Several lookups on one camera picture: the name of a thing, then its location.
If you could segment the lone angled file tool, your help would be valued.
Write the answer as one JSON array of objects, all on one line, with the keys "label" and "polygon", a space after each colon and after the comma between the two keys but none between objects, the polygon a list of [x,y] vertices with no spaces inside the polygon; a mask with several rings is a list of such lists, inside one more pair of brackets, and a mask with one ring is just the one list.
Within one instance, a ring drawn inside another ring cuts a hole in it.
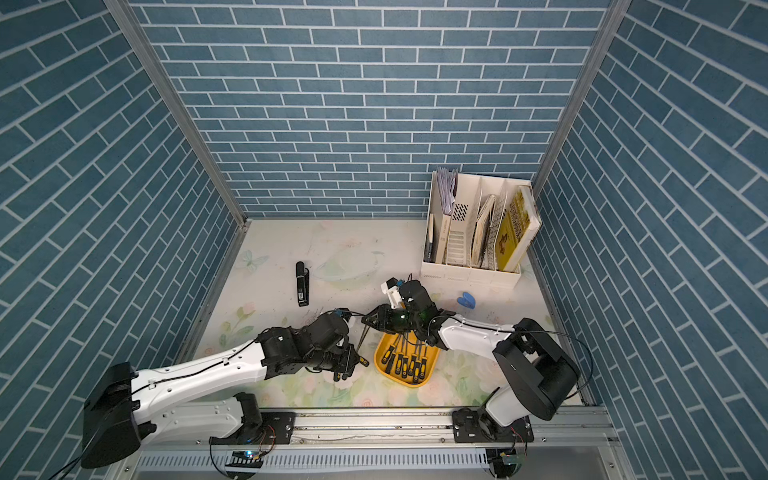
[{"label": "lone angled file tool", "polygon": [[370,331],[370,326],[369,325],[364,325],[363,329],[362,329],[362,332],[360,334],[360,338],[359,338],[359,340],[357,342],[357,345],[355,347],[356,353],[358,355],[358,363],[360,365],[362,365],[363,367],[368,367],[369,366],[369,362],[362,356],[362,346],[363,346],[363,343],[364,343],[364,341],[365,341],[369,331]]}]

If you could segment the file tool yellow black handle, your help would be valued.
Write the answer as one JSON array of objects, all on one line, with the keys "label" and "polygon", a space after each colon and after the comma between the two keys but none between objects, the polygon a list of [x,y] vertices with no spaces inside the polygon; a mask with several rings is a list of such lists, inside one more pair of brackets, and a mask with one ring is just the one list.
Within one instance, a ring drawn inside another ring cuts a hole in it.
[{"label": "file tool yellow black handle", "polygon": [[390,344],[390,346],[385,351],[383,357],[382,357],[382,364],[385,366],[385,373],[390,374],[393,368],[393,365],[395,363],[394,357],[395,354],[398,351],[400,339],[402,338],[401,334],[398,334],[394,337],[394,340]]}]

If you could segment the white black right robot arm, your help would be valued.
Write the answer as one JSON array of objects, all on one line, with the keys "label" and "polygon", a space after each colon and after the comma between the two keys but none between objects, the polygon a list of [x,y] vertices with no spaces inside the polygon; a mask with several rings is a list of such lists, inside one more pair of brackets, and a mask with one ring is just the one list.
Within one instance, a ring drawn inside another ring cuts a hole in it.
[{"label": "white black right robot arm", "polygon": [[576,391],[579,367],[535,320],[501,326],[470,320],[438,308],[417,280],[391,279],[383,288],[389,302],[363,315],[363,325],[386,334],[413,334],[444,351],[472,353],[502,371],[506,384],[459,426],[470,430],[470,441],[526,442],[514,423],[530,416],[551,420]]}]

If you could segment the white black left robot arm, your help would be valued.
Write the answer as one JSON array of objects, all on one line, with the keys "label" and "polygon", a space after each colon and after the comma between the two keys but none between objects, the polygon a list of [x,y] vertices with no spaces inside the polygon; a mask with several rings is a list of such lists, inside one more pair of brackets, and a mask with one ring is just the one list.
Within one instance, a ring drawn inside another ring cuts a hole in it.
[{"label": "white black left robot arm", "polygon": [[161,431],[173,408],[228,388],[293,375],[302,369],[346,380],[368,361],[349,339],[346,309],[301,328],[271,327],[227,352],[158,369],[109,367],[84,403],[80,465],[97,469],[138,451]]}]

